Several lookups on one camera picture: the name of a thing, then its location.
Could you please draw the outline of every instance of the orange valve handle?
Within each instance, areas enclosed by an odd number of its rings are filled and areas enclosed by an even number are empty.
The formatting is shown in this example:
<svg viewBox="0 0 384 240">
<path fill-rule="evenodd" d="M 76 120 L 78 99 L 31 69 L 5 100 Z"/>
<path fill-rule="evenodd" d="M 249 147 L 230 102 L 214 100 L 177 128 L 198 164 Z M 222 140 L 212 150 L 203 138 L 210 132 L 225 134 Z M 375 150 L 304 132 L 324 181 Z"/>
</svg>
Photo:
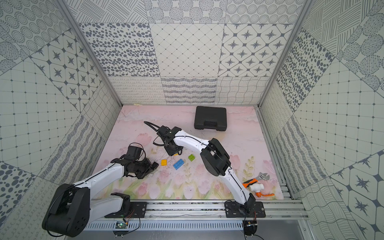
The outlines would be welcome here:
<svg viewBox="0 0 384 240">
<path fill-rule="evenodd" d="M 257 197 L 261 197 L 261 196 L 263 196 L 263 197 L 274 196 L 273 193 L 271 193 L 271 194 L 262 194 L 261 192 L 256 192 L 255 194 L 256 194 Z"/>
</svg>

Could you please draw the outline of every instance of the green lego brick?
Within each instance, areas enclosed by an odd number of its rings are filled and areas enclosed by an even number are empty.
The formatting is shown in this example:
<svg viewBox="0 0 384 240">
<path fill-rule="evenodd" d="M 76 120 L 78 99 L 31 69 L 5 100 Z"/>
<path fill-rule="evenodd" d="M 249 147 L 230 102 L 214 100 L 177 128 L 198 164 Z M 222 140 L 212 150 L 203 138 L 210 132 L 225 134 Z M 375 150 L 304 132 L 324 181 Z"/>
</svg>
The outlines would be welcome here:
<svg viewBox="0 0 384 240">
<path fill-rule="evenodd" d="M 189 155 L 188 159 L 192 162 L 195 159 L 195 156 L 193 154 Z"/>
</svg>

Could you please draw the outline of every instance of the blue lego brick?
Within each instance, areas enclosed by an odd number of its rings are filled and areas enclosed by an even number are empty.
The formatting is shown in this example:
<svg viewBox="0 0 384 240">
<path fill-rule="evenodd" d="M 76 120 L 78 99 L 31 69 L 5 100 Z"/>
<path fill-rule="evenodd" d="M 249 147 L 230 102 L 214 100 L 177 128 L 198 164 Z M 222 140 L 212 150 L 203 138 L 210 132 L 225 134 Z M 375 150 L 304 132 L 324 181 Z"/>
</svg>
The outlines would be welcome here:
<svg viewBox="0 0 384 240">
<path fill-rule="evenodd" d="M 174 167 L 176 170 L 178 170 L 183 164 L 184 164 L 183 159 L 180 159 L 180 160 L 177 161 L 175 164 L 173 164 L 173 167 Z"/>
</svg>

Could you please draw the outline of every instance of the metal mounting plate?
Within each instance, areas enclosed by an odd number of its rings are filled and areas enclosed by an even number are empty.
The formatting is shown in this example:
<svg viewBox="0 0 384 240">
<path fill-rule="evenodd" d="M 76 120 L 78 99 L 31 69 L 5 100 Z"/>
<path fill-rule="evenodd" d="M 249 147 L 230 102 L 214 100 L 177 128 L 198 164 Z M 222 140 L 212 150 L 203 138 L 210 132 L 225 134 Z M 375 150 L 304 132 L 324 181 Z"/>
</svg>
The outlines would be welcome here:
<svg viewBox="0 0 384 240">
<path fill-rule="evenodd" d="M 228 218 L 232 217 L 244 217 L 244 215 L 239 211 L 239 207 L 241 205 L 237 202 L 225 202 L 224 207 L 225 207 L 225 216 Z M 265 217 L 265 211 L 264 211 L 264 205 L 262 202 L 255 202 L 253 204 L 253 207 L 251 209 L 254 209 L 255 212 L 247 214 L 246 217 Z"/>
</svg>

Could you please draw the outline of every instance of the metal vent grille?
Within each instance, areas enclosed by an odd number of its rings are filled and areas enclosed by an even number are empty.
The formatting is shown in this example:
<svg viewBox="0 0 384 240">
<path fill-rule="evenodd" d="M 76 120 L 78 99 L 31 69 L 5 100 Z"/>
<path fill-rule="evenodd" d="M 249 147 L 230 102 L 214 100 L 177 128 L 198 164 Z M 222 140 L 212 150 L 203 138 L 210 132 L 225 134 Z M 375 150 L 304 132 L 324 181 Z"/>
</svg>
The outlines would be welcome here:
<svg viewBox="0 0 384 240">
<path fill-rule="evenodd" d="M 136 229 L 139 226 L 138 220 L 129 221 L 128 228 L 115 228 L 116 220 L 96 220 L 87 224 L 84 230 L 100 231 L 100 230 L 119 230 L 128 231 Z M 243 222 L 241 220 L 142 220 L 138 230 L 242 230 Z"/>
</svg>

